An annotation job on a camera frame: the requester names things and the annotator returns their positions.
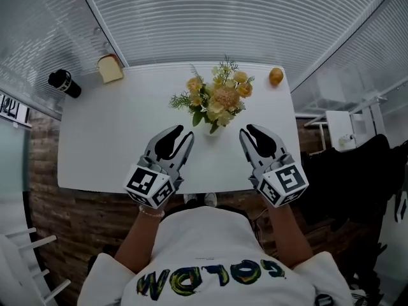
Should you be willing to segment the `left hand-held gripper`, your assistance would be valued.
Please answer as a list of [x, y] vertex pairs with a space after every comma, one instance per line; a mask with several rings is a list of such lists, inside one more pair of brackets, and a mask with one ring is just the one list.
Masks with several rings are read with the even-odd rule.
[[[134, 201], [159, 209], [179, 189], [184, 181], [179, 171], [185, 165], [194, 144], [192, 131], [176, 143], [183, 130], [183, 125], [176, 125], [154, 136], [144, 156], [131, 166], [123, 188]], [[160, 159], [166, 160], [167, 168], [156, 162]]]

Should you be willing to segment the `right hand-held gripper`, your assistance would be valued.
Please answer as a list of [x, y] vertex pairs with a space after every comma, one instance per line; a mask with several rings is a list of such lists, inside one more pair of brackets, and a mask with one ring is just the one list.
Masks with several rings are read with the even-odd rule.
[[[240, 130], [239, 140], [246, 160], [254, 168], [249, 177], [254, 188], [273, 207], [298, 199], [309, 186], [301, 164], [286, 154], [288, 150], [277, 134], [255, 124], [246, 128]], [[273, 162], [264, 165], [267, 160]]]

